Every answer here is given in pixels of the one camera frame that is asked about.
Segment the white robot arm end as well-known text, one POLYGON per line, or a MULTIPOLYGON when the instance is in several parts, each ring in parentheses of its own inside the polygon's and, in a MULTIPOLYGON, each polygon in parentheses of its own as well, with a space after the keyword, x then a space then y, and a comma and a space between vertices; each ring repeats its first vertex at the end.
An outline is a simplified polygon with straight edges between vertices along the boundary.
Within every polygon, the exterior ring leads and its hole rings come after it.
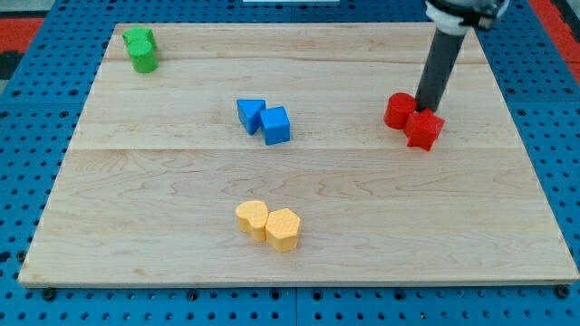
POLYGON ((509 0, 426 0, 426 15, 439 31, 460 36, 468 29, 489 31, 504 15, 509 0))

